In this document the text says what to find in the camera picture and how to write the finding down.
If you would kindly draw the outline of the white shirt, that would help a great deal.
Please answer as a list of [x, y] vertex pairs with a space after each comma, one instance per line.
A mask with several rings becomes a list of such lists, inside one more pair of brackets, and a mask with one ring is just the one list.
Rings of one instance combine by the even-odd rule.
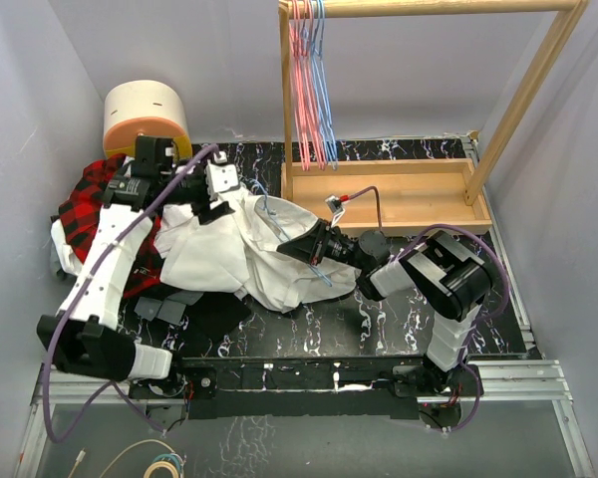
[[[278, 230], [260, 209], [263, 195], [246, 188], [222, 194], [234, 210], [202, 225], [184, 205], [167, 205], [154, 246], [163, 258], [160, 284], [192, 292], [250, 296], [264, 308], [287, 313], [302, 304], [336, 299], [352, 292], [356, 273], [325, 259], [316, 266], [332, 282], [327, 287], [307, 265], [276, 251]], [[268, 196], [268, 206], [291, 237], [317, 222], [306, 209]]]

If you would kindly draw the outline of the blue wire hanger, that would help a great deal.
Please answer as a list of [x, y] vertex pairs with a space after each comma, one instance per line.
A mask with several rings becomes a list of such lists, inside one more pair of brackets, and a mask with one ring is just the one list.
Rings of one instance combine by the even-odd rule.
[[[275, 225], [276, 229], [278, 230], [278, 237], [280, 239], [281, 242], [288, 242], [291, 240], [291, 237], [286, 233], [286, 231], [283, 229], [283, 227], [280, 225], [280, 223], [277, 221], [277, 214], [274, 210], [271, 210], [268, 206], [268, 192], [266, 190], [266, 188], [257, 180], [257, 179], [246, 179], [246, 182], [249, 184], [252, 184], [254, 187], [258, 188], [263, 196], [263, 205], [260, 207], [261, 210], [263, 210], [266, 215], [268, 216], [268, 218], [270, 219], [270, 221]], [[311, 270], [311, 272], [318, 277], [327, 287], [331, 287], [332, 286], [332, 282], [330, 281], [330, 279], [323, 274], [322, 272], [319, 271], [319, 269], [316, 266], [310, 265], [308, 264], [307, 267]]]

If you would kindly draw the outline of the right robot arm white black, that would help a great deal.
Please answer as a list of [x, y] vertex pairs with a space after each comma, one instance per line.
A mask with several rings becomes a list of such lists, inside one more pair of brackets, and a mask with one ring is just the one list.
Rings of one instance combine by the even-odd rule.
[[509, 279], [496, 254], [457, 226], [429, 226], [392, 256], [382, 232], [351, 238], [319, 219], [277, 251], [310, 266], [329, 259], [356, 269], [357, 288], [375, 302], [412, 288], [422, 293], [435, 312], [432, 338], [422, 363], [402, 376], [409, 389], [420, 393], [445, 395], [458, 386], [468, 337], [496, 283], [503, 286], [497, 310], [502, 312], [509, 301]]

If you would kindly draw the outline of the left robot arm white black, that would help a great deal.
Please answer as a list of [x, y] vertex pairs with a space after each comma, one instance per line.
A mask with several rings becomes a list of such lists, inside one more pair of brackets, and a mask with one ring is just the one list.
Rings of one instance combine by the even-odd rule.
[[238, 185], [234, 164], [215, 144], [186, 156], [172, 138], [138, 136], [133, 156], [119, 162], [107, 181], [98, 209], [62, 213], [70, 227], [87, 217], [97, 226], [70, 294], [55, 314], [38, 322], [47, 351], [43, 375], [56, 368], [112, 381], [150, 379], [161, 395], [180, 394], [186, 374], [171, 363], [171, 352], [119, 333], [120, 304], [158, 210], [184, 205], [200, 224], [209, 224], [231, 213], [219, 196]]

